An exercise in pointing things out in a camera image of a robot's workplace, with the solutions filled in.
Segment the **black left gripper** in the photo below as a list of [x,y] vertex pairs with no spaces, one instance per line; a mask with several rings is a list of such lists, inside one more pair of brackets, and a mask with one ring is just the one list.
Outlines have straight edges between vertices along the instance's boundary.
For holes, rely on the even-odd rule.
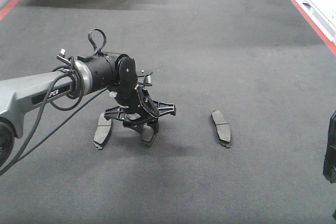
[[118,105],[107,109],[104,116],[107,120],[118,120],[124,127],[134,129],[143,143],[147,142],[147,127],[143,125],[148,125],[149,144],[152,144],[159,132],[159,118],[168,114],[175,116],[176,106],[151,98],[147,87],[138,83],[143,77],[137,77],[133,58],[121,55],[116,60],[115,67],[117,80],[109,90],[115,94],[114,99]]

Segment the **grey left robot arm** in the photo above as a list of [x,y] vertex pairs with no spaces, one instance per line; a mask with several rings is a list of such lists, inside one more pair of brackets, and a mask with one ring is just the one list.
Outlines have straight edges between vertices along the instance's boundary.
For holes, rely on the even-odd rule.
[[126,54],[102,52],[78,60],[59,54],[58,59],[64,65],[52,72],[1,81],[1,164],[9,158],[14,139],[23,135],[25,114],[65,95],[76,99],[108,89],[118,105],[107,109],[104,118],[137,131],[146,145],[159,131],[159,117],[176,114],[174,104],[151,99],[145,89],[151,83],[138,78],[148,80],[152,72],[136,71],[134,59]]

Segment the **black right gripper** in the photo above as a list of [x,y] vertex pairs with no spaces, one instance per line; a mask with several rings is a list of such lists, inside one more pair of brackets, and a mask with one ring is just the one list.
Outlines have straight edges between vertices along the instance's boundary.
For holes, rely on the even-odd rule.
[[330,117],[323,175],[330,183],[335,183],[335,112]]

